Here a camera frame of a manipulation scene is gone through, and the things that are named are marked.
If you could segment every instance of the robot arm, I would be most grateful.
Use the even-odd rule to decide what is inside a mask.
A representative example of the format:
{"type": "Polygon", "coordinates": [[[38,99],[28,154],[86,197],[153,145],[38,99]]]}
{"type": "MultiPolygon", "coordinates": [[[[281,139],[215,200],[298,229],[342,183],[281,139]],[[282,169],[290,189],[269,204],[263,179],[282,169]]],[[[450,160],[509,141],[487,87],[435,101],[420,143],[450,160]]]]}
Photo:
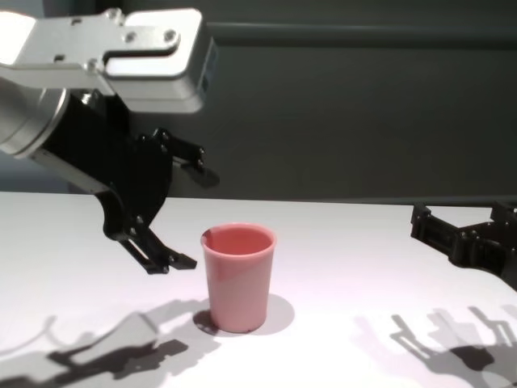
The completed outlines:
{"type": "Polygon", "coordinates": [[[197,10],[33,19],[0,11],[0,150],[94,194],[104,233],[149,274],[194,268],[150,230],[173,162],[198,184],[218,178],[204,150],[166,129],[134,137],[133,112],[202,108],[216,45],[197,10]]]}

